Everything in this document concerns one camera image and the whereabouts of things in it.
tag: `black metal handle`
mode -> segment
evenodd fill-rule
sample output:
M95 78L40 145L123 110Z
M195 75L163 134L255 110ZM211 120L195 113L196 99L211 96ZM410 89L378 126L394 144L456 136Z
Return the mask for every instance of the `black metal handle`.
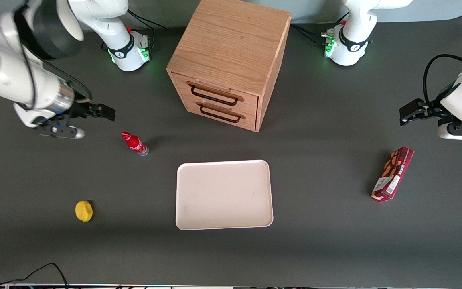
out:
M196 89L196 87L194 85L191 85L191 87L192 87L192 89L191 89L192 94L195 95L195 96L202 97L202 98L209 99L209 100L216 101L216 102L220 102L221 104L225 104L227 106L236 106L236 104L238 103L238 97L235 97L235 101L229 102L229 101L221 100L221 99L211 97L211 96L208 96L208 95L204 95L204 94L201 94L201 93L196 93L194 91L194 89Z
M220 116L220 115L216 115L216 114L212 114L212 113L209 113L209 112L205 112L204 110L202 110L202 108L207 108L207 107L206 107L206 106L203 106L202 104L200 104L199 106L200 106L199 110L200 110L200 112L201 112L202 114L209 115L209 116L211 116L211 117L216 117L216 118L218 118L218 119L222 119L222 120L225 120L225 121L229 121L229 122L231 122L231 123L238 123L238 122L240 121L240 118L242 118L242 117L239 116L239 115L233 115L233 116L238 117L238 119L237 119L237 120L232 120L232 119L229 119L229 118Z

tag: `wooden cabinet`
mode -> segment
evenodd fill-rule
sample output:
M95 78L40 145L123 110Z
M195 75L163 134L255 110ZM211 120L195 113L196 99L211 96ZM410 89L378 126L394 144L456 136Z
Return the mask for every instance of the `wooden cabinet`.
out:
M167 66L186 110L258 132L290 20L240 0L201 0Z

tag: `plastic tray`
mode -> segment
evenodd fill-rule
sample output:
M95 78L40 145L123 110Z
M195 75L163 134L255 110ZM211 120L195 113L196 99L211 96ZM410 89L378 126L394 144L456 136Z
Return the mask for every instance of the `plastic tray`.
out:
M178 168L181 230L267 227L274 220L266 161L184 163Z

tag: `lemon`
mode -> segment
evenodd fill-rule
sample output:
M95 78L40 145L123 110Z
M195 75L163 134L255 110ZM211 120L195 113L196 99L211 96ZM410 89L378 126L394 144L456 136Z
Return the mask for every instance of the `lemon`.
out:
M88 222L92 218L92 205L88 201L79 201L76 204L76 216L80 221Z

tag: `red bottle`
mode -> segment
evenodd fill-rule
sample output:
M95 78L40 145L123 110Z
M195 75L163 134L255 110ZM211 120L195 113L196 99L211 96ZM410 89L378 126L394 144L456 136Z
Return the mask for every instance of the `red bottle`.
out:
M122 132L121 137L126 141L128 147L140 156L146 156L149 153L149 148L138 137L136 137L136 135L132 135L128 132Z

